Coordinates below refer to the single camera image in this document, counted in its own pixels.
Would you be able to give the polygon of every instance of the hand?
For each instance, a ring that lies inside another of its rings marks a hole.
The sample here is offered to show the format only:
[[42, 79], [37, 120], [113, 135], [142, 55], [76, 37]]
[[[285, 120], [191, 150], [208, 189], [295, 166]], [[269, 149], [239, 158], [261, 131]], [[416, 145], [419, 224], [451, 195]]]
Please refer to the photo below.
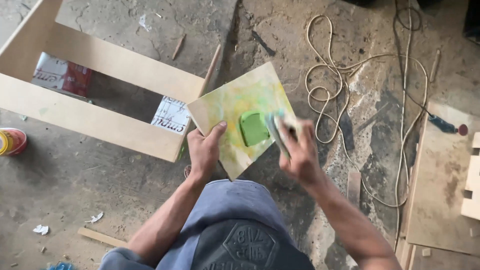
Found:
[[285, 125], [279, 131], [285, 137], [285, 147], [290, 153], [290, 159], [280, 153], [280, 168], [302, 186], [310, 187], [323, 179], [324, 175], [318, 163], [318, 149], [314, 141], [313, 122], [298, 120], [302, 130], [297, 134], [298, 141], [287, 131]]
[[190, 175], [200, 177], [205, 181], [212, 176], [220, 157], [218, 141], [226, 130], [227, 122], [222, 121], [212, 128], [207, 137], [204, 137], [198, 129], [188, 133], [187, 141], [192, 162]]

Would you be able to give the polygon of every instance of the person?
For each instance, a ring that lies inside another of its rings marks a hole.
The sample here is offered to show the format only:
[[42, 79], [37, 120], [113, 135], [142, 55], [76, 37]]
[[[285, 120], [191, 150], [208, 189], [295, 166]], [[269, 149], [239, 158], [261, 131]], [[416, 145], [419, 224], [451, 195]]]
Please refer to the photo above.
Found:
[[[280, 168], [315, 199], [360, 269], [401, 269], [380, 232], [320, 168], [313, 123], [299, 121], [302, 130], [296, 138], [279, 128], [290, 153], [290, 158], [280, 154]], [[99, 269], [314, 269], [295, 247], [264, 186], [227, 179], [209, 183], [226, 128], [220, 122], [207, 137], [198, 129], [188, 134], [190, 174], [134, 234], [128, 248], [106, 253]]]

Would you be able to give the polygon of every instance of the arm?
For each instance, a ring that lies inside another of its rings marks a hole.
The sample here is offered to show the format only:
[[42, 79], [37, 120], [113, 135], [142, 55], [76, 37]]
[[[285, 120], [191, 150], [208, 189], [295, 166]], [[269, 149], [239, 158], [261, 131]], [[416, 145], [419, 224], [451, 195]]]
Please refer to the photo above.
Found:
[[303, 130], [298, 141], [284, 127], [280, 128], [290, 153], [290, 159], [280, 154], [280, 167], [316, 200], [360, 269], [401, 269], [391, 246], [380, 232], [320, 168], [317, 145], [313, 141], [313, 123], [301, 123]]
[[203, 137], [197, 129], [187, 136], [192, 171], [173, 195], [128, 242], [128, 248], [153, 268], [177, 239], [190, 212], [210, 179], [219, 157], [218, 140], [227, 129], [221, 122]]

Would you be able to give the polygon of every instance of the black cable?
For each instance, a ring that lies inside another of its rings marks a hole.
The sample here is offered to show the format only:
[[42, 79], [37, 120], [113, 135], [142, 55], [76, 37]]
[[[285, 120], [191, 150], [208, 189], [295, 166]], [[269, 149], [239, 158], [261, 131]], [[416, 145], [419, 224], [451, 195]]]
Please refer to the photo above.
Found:
[[[398, 21], [405, 29], [407, 30], [411, 30], [412, 32], [413, 31], [418, 31], [421, 29], [421, 23], [422, 23], [422, 19], [421, 19], [421, 14], [418, 10], [412, 8], [412, 7], [406, 7], [406, 8], [403, 8], [403, 9], [398, 9], [398, 0], [394, 0], [394, 3], [395, 3], [395, 16], [393, 18], [393, 34], [394, 34], [394, 38], [395, 38], [395, 46], [396, 46], [396, 52], [397, 52], [397, 57], [398, 57], [398, 66], [400, 68], [400, 74], [401, 74], [401, 77], [402, 77], [402, 89], [403, 91], [405, 92], [405, 94], [413, 101], [413, 103], [417, 104], [421, 109], [422, 111], [426, 111], [428, 113], [428, 115], [432, 116], [432, 114], [423, 106], [421, 105], [420, 103], [416, 102], [413, 97], [407, 92], [407, 90], [403, 87], [405, 85], [405, 74], [404, 74], [404, 71], [403, 71], [403, 64], [402, 64], [402, 57], [400, 56], [400, 52], [401, 52], [401, 46], [400, 46], [400, 38], [398, 37], [398, 33], [395, 29], [395, 23]], [[409, 26], [406, 26], [402, 20], [400, 19], [400, 12], [402, 11], [406, 11], [406, 10], [412, 10], [417, 16], [418, 16], [418, 25], [417, 27], [413, 27], [412, 25], [412, 28], [410, 28]]]

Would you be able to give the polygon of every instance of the paint can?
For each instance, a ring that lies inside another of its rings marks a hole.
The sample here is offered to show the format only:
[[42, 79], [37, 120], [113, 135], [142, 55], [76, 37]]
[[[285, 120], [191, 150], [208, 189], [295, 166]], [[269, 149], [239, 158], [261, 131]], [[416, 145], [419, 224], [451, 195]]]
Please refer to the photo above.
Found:
[[16, 128], [0, 128], [0, 157], [20, 154], [27, 146], [27, 135]]

